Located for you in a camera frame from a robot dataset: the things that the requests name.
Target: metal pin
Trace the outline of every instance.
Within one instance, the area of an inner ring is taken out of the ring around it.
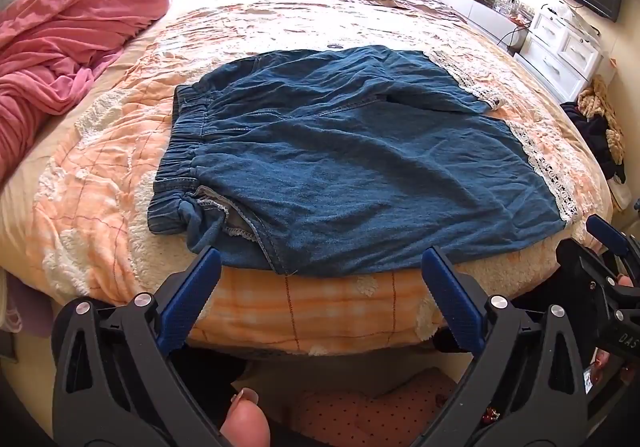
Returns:
[[[553,306],[551,306],[551,313],[553,313],[553,315],[555,315],[556,317],[564,317],[564,308],[562,308],[562,306],[554,304]]]
[[[505,299],[502,295],[494,295],[493,297],[491,297],[491,306],[495,308],[500,308],[502,310],[507,308],[508,304],[509,303],[507,302],[507,299]]]
[[[136,306],[146,306],[151,302],[151,296],[148,293],[139,293],[136,295],[136,298],[133,299],[133,302]]]
[[[84,315],[90,309],[91,309],[91,305],[87,301],[84,301],[84,302],[79,303],[78,306],[76,306],[76,313],[78,315]]]

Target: white dresser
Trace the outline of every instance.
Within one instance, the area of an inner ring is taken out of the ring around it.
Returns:
[[[514,58],[560,103],[573,102],[596,73],[607,84],[616,73],[598,40],[569,26],[547,8],[534,17]]]

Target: red cloth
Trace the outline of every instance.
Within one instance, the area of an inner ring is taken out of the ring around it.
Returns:
[[[172,0],[16,0],[0,12],[0,184]]]

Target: bedspread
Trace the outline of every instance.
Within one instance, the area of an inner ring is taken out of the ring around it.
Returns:
[[[539,284],[556,267],[559,239],[594,246],[586,217],[610,218],[602,173],[559,106],[440,3],[203,0],[201,6],[172,21],[94,102],[41,176],[28,253],[37,287],[61,302],[87,294],[126,303],[191,262],[184,236],[154,235],[146,224],[174,89],[225,62],[276,49],[420,50],[467,91],[494,99],[493,115],[523,144],[567,227],[528,249],[458,265],[488,293],[513,296]],[[225,267],[191,337],[219,347],[322,355],[416,343],[441,323],[418,270],[308,279]]]
[[[0,12],[0,184],[172,0],[16,0]]]

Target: drawer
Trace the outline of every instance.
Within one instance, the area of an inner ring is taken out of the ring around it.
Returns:
[[[560,93],[565,102],[572,102],[586,87],[587,81],[566,62],[562,62],[531,35],[527,37],[520,55]]]
[[[566,28],[554,18],[539,15],[534,19],[530,31],[535,33],[535,35],[550,48],[556,49],[564,38],[565,30]]]
[[[585,78],[591,77],[600,64],[599,51],[572,32],[569,32],[569,36],[561,45],[558,55],[569,62]]]

